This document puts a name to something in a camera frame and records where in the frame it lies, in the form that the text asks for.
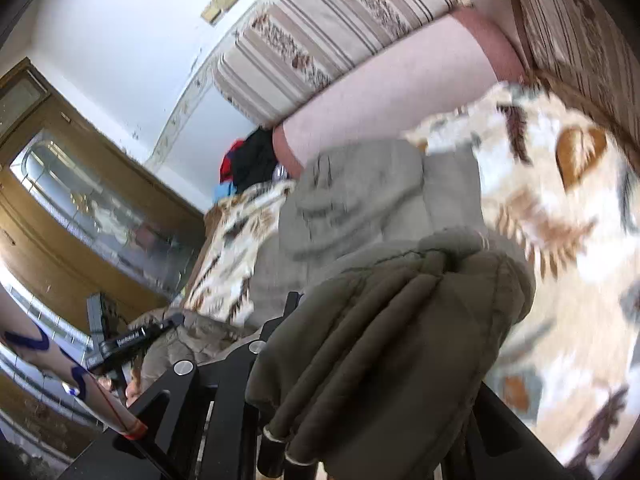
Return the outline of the left hand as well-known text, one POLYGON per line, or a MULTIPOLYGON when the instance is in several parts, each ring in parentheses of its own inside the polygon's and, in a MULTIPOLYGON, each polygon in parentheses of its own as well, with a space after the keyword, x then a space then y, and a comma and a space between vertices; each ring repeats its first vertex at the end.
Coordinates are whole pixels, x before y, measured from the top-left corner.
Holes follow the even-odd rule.
POLYGON ((129 408, 136 402, 142 393, 142 381, 140 370, 131 365, 126 372, 108 373, 98 378, 99 384, 107 391, 115 393, 118 400, 129 408))

